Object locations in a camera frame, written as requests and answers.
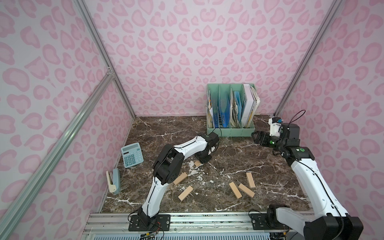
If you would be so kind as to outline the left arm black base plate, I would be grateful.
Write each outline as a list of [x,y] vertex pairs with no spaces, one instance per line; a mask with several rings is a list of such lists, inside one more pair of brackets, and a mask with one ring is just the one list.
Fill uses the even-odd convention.
[[144,220],[142,216],[132,215],[130,218],[129,232],[154,232],[159,229],[167,232],[170,230],[171,215],[159,214],[151,219]]

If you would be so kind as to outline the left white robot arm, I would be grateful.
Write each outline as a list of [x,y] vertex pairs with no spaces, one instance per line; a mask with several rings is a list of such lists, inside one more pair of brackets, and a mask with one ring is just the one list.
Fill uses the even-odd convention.
[[160,212],[160,204],[164,194],[179,176],[184,160],[195,156],[202,164],[212,158],[219,146],[218,134],[199,134],[180,145],[166,144],[153,164],[153,181],[146,201],[138,210],[140,219],[148,225]]

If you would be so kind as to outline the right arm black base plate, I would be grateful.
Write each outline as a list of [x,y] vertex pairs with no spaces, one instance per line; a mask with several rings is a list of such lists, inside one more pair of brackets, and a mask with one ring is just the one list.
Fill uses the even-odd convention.
[[248,216],[251,219],[253,230],[263,230],[263,231],[290,231],[291,228],[281,224],[278,221],[270,220],[268,214],[250,211],[248,212]]

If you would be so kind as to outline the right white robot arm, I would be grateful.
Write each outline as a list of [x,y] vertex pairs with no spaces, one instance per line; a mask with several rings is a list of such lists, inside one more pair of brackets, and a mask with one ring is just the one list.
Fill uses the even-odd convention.
[[315,218],[310,220],[286,205],[270,205],[266,222],[271,228],[285,225],[306,240],[357,240],[364,225],[338,201],[323,178],[311,150],[300,145],[300,127],[282,123],[276,133],[256,131],[254,142],[277,151],[287,161],[307,193]]

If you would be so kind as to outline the wooden block slanted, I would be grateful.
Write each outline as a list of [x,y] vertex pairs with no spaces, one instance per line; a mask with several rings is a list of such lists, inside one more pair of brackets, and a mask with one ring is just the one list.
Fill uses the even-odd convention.
[[239,184],[239,189],[245,194],[247,194],[250,198],[253,198],[255,196],[255,193],[243,184]]

